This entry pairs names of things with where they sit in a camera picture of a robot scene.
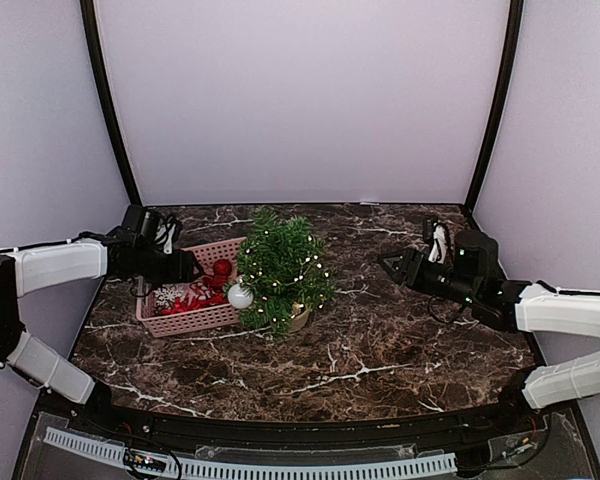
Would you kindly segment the pink plastic basket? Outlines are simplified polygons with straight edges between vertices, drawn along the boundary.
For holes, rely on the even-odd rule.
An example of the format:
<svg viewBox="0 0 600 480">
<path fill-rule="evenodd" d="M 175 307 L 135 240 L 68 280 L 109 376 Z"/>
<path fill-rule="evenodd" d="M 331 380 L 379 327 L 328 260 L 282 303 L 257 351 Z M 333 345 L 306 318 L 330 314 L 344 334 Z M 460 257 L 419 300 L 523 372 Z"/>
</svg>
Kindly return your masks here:
<svg viewBox="0 0 600 480">
<path fill-rule="evenodd" d="M 154 307 L 153 291 L 139 298 L 136 303 L 136 318 L 156 338 L 222 327 L 239 322 L 238 310 L 232 307 L 223 292 L 223 286 L 236 279 L 236 256 L 242 237 L 191 247 L 201 266 L 203 275 L 193 282 L 180 283 L 181 299 L 169 310 L 157 312 Z M 212 266 L 219 259 L 228 259 L 232 273 L 224 284 L 212 281 Z"/>
</svg>

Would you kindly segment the white ball ornament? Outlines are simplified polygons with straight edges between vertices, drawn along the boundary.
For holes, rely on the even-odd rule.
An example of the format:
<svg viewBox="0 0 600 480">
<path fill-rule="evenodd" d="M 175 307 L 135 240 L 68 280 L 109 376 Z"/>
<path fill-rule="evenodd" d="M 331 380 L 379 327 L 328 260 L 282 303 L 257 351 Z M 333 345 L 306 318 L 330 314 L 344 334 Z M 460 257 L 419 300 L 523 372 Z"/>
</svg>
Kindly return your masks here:
<svg viewBox="0 0 600 480">
<path fill-rule="evenodd" d="M 249 308 L 253 301 L 253 294 L 241 283 L 233 284 L 227 291 L 229 304 L 238 310 Z"/>
</svg>

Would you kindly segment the small green christmas tree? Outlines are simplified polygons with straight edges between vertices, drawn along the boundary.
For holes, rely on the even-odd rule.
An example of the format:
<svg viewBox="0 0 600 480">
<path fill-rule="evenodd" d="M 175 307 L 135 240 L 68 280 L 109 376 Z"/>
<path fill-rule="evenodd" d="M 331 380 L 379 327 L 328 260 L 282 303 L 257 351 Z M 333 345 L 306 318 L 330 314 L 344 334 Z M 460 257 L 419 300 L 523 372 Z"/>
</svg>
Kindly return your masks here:
<svg viewBox="0 0 600 480">
<path fill-rule="evenodd" d="M 273 335 L 285 336 L 294 303 L 313 311 L 335 295 L 335 273 L 326 265 L 325 241 L 303 216 L 285 220 L 271 209 L 257 211 L 236 261 L 237 283 L 254 297 L 252 305 L 239 313 L 246 327 L 268 327 Z"/>
</svg>

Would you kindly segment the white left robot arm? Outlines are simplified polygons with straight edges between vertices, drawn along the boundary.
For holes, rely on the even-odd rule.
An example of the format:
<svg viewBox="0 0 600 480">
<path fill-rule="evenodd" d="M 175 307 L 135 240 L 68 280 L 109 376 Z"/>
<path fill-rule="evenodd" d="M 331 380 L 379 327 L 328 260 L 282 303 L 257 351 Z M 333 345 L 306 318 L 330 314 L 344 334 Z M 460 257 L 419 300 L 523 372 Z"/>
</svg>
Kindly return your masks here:
<svg viewBox="0 0 600 480">
<path fill-rule="evenodd" d="M 0 369 L 9 368 L 34 386 L 81 406 L 81 417 L 100 436 L 121 427 L 110 406 L 111 389 L 67 357 L 64 347 L 40 339 L 46 327 L 26 326 L 38 306 L 45 313 L 78 310 L 66 293 L 85 306 L 79 288 L 105 279 L 139 279 L 147 287 L 191 282 L 203 273 L 194 253 L 176 247 L 181 222 L 140 205 L 127 207 L 121 223 L 107 233 L 83 231 L 64 240 L 0 248 Z"/>
</svg>

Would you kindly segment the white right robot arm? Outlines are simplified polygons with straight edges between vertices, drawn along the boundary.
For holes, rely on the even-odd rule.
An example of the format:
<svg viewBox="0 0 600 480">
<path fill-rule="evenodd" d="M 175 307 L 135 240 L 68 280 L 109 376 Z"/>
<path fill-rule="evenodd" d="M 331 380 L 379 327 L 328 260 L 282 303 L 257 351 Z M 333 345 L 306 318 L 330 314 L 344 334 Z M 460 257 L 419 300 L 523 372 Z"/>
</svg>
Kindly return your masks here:
<svg viewBox="0 0 600 480">
<path fill-rule="evenodd" d="M 454 238 L 451 263 L 438 239 L 424 254 L 414 248 L 381 254 L 377 261 L 394 283 L 468 309 L 486 327 L 508 333 L 551 332 L 600 339 L 600 290 L 509 280 L 499 266 L 498 242 L 477 230 Z M 556 365 L 516 372 L 499 394 L 490 424 L 514 432 L 529 411 L 600 394 L 600 350 Z"/>
</svg>

